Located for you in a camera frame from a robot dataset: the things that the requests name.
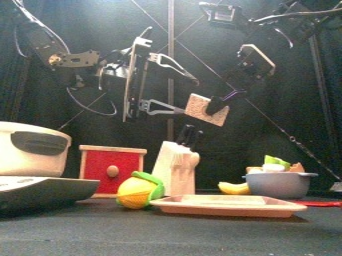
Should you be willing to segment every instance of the pot handle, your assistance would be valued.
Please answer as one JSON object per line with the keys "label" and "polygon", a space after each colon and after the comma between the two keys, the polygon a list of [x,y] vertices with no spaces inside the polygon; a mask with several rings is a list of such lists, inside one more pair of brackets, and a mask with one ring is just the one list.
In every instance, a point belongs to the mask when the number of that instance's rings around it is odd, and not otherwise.
{"label": "pot handle", "polygon": [[309,173],[309,172],[298,172],[298,175],[304,176],[304,177],[317,177],[318,176],[317,173]]}
{"label": "pot handle", "polygon": [[25,131],[12,133],[11,141],[20,150],[49,156],[63,153],[69,145],[69,140],[62,136]]}

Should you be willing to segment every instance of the black table surface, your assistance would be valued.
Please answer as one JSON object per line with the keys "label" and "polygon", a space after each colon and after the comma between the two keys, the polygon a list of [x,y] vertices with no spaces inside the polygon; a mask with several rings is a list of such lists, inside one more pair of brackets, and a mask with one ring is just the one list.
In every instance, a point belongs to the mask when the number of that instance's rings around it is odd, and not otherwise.
{"label": "black table surface", "polygon": [[342,208],[309,207],[290,218],[221,217],[87,199],[2,216],[0,255],[342,255]]}

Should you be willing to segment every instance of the plastic dish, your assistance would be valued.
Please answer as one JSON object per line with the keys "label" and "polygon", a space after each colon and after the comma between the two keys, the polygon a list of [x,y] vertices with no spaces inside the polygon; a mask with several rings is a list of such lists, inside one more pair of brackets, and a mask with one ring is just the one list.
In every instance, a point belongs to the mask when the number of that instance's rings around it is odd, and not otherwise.
{"label": "plastic dish", "polygon": [[264,196],[182,195],[153,200],[151,205],[173,214],[289,218],[308,207]]}

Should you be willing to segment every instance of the red drawer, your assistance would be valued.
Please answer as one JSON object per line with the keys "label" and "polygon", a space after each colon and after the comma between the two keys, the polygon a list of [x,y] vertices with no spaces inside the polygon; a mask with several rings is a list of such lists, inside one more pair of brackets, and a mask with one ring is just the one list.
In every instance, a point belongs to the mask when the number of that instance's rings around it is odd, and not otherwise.
{"label": "red drawer", "polygon": [[118,194],[121,184],[134,171],[143,171],[146,149],[81,145],[81,179],[101,180],[93,198],[110,198]]}

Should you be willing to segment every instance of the banana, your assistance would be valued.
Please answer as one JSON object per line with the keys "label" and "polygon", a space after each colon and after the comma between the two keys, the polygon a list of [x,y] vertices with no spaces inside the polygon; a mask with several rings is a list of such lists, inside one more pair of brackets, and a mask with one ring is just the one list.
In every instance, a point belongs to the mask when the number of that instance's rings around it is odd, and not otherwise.
{"label": "banana", "polygon": [[220,182],[220,189],[228,195],[250,195],[252,191],[248,182],[233,184],[229,182]]}

